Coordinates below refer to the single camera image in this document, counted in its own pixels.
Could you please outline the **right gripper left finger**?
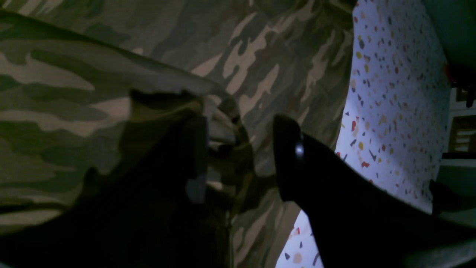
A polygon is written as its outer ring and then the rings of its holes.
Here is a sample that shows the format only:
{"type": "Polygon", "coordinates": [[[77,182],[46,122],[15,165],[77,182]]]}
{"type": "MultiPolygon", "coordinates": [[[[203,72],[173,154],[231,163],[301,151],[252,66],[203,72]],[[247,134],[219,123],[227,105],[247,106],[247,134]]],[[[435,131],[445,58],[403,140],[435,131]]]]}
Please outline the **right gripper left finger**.
{"type": "Polygon", "coordinates": [[[209,127],[175,125],[136,166],[65,214],[1,237],[10,268],[226,268],[206,223],[209,127]]]}

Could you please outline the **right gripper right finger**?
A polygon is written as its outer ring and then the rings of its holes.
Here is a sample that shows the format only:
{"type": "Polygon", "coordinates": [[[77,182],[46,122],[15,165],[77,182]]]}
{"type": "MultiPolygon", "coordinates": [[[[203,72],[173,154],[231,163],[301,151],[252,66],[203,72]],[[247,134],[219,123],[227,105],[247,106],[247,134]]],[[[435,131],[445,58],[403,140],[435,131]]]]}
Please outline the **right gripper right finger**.
{"type": "Polygon", "coordinates": [[[276,180],[308,216],[325,268],[474,268],[475,229],[431,216],[362,178],[284,115],[273,119],[276,180]]]}

